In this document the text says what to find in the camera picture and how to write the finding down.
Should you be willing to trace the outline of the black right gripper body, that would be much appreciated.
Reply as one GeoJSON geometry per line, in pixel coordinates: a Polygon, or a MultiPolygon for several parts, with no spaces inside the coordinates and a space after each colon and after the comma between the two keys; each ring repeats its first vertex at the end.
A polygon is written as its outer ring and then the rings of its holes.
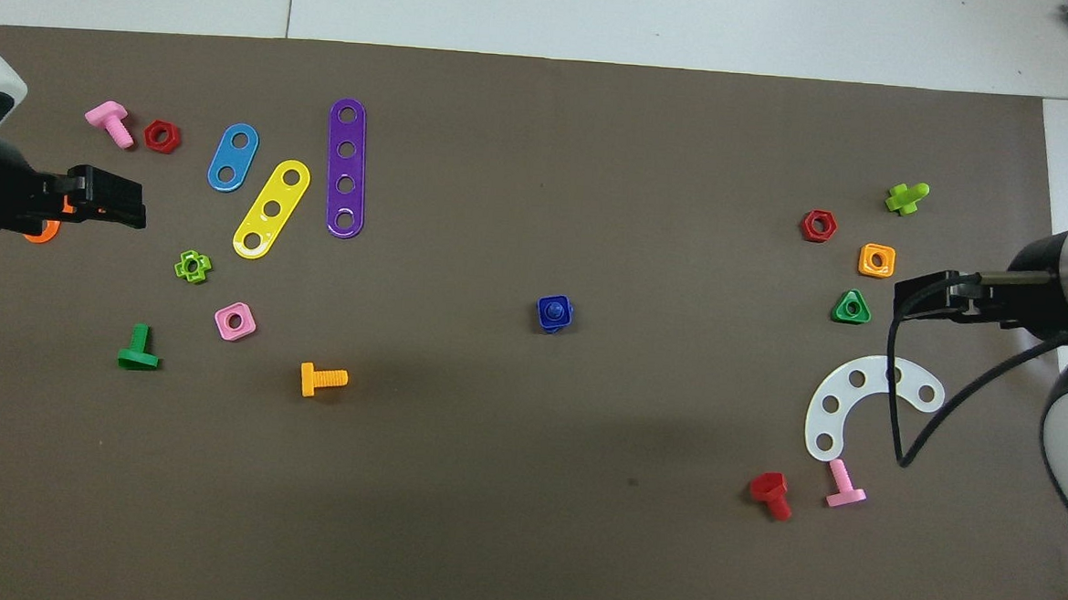
{"type": "Polygon", "coordinates": [[[1022,328],[1046,341],[1068,332],[1068,299],[1059,277],[1068,232],[1034,240],[1019,251],[1007,269],[981,270],[986,297],[977,303],[976,322],[1022,328]]]}

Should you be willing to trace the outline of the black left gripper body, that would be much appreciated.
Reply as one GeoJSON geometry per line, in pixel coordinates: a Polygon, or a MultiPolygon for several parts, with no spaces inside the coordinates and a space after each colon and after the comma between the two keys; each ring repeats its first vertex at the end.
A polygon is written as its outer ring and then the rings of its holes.
{"type": "Polygon", "coordinates": [[[59,176],[33,170],[20,149],[0,139],[0,231],[40,236],[63,208],[59,176]]]}

